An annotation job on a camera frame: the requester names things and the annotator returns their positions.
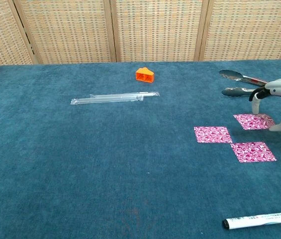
paper card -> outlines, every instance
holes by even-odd
[[[267,129],[274,125],[274,121],[266,114],[243,114],[234,115],[234,118],[241,124],[243,129]]]
[[[276,161],[264,142],[232,143],[231,147],[240,163]]]
[[[194,132],[199,143],[232,143],[226,127],[194,127]]]

orange block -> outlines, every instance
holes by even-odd
[[[136,71],[136,80],[153,83],[155,80],[155,74],[152,71],[148,70],[147,67],[139,68]]]

blue carpet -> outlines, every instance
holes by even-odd
[[[152,84],[135,80],[140,67]],[[230,69],[272,81],[281,60],[0,66],[0,239],[281,239],[281,224],[222,220],[281,212],[281,132],[243,130],[248,97],[221,94]],[[143,102],[70,105],[89,94],[158,91]],[[281,98],[260,111],[281,121]],[[276,162],[239,163],[194,126],[263,141]]]

